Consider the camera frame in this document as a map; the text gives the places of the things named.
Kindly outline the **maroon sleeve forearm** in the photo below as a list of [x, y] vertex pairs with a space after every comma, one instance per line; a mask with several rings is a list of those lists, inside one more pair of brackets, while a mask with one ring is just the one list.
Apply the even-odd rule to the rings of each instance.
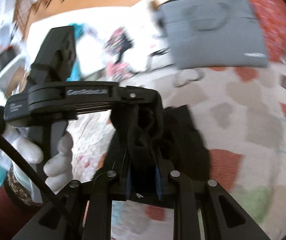
[[12, 239], [41, 207], [32, 201], [11, 168], [0, 187], [0, 239]]

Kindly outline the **white gloved left hand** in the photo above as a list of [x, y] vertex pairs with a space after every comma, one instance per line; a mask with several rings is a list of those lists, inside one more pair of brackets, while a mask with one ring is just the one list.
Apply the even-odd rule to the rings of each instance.
[[[20, 135], [14, 127], [7, 125], [3, 137], [29, 165], [35, 166], [44, 161], [45, 154], [43, 150], [31, 139]], [[55, 194], [58, 194], [73, 178], [72, 147], [72, 136], [70, 133], [65, 132], [58, 142], [57, 154], [45, 161], [42, 168], [46, 177], [45, 183]], [[11, 164], [1, 188], [16, 197], [31, 198], [35, 194], [31, 179], [14, 161]]]

